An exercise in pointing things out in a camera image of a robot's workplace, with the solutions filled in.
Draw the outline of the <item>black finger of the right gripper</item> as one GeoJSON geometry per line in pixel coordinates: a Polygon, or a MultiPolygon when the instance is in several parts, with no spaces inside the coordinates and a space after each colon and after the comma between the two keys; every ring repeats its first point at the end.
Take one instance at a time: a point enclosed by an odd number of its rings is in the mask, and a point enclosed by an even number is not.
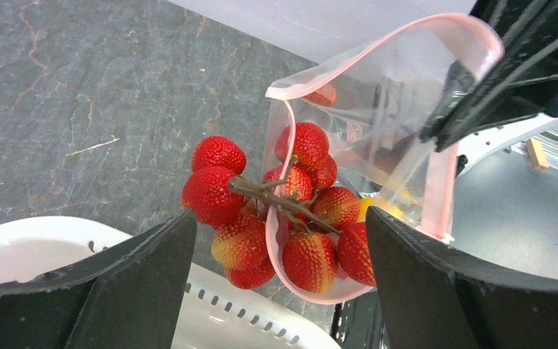
{"type": "Polygon", "coordinates": [[[505,53],[465,97],[442,99],[420,134],[438,152],[539,113],[558,118],[558,1],[476,1],[470,14],[493,28],[505,53]]]}

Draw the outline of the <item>yellow pear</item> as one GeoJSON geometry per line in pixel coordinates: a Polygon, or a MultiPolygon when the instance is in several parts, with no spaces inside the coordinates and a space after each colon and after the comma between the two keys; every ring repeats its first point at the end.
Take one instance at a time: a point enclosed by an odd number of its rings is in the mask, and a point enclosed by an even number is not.
{"type": "Polygon", "coordinates": [[[390,204],[385,198],[366,197],[360,199],[360,212],[357,218],[358,222],[365,221],[366,212],[370,206],[380,208],[399,220],[405,219],[405,214],[395,203],[390,204]]]}

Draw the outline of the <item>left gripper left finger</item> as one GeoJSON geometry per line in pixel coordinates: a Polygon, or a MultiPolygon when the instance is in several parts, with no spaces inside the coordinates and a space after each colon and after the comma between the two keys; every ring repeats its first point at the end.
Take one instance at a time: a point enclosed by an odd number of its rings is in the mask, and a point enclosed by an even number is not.
{"type": "Polygon", "coordinates": [[[0,284],[0,348],[169,348],[195,247],[192,212],[29,282],[0,284]]]}

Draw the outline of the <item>white plastic basket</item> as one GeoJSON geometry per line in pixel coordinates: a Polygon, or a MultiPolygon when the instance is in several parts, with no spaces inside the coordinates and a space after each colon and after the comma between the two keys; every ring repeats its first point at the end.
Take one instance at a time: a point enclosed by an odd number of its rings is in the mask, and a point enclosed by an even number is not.
{"type": "Polygon", "coordinates": [[[78,217],[0,224],[0,348],[335,348],[303,316],[192,263],[188,215],[130,236],[78,217]]]}

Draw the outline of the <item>strawberry bunch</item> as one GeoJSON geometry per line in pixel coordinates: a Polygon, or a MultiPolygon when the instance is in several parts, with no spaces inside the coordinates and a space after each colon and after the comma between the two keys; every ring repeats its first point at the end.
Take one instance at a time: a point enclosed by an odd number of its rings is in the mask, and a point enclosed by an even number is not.
{"type": "Polygon", "coordinates": [[[318,125],[286,127],[274,146],[279,165],[257,183],[243,176],[247,158],[231,139],[208,136],[196,145],[181,207],[215,230],[211,254],[232,285],[263,286],[276,265],[294,286],[315,294],[327,292],[341,273],[376,285],[364,203],[336,184],[329,149],[318,125]]]}

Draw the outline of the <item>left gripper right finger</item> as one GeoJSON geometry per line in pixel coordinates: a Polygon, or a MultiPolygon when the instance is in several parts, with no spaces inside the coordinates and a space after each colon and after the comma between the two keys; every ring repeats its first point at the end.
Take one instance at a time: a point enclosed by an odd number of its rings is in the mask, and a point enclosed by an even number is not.
{"type": "Polygon", "coordinates": [[[558,348],[558,280],[506,268],[367,211],[391,348],[558,348]]]}

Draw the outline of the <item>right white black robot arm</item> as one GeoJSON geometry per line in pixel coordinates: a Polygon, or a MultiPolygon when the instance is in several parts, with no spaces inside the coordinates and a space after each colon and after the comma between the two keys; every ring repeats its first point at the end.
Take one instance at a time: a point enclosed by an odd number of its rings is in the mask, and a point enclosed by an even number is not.
{"type": "Polygon", "coordinates": [[[558,127],[558,1],[476,1],[470,13],[501,37],[504,56],[481,82],[452,64],[421,133],[439,152],[459,144],[458,172],[558,127]]]}

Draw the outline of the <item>clear zip top bag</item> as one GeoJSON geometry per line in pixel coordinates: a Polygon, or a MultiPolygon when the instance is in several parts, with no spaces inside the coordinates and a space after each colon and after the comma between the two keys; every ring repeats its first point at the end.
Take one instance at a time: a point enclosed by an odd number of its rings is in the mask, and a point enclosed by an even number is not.
{"type": "Polygon", "coordinates": [[[480,82],[503,53],[500,37],[482,20],[438,14],[274,81],[266,91],[271,105],[262,168],[278,165],[273,150],[286,127],[317,124],[328,137],[340,185],[395,203],[404,223],[449,243],[458,146],[437,152],[420,134],[446,95],[452,64],[480,82]],[[303,99],[326,84],[336,89],[331,107],[303,99]]]}

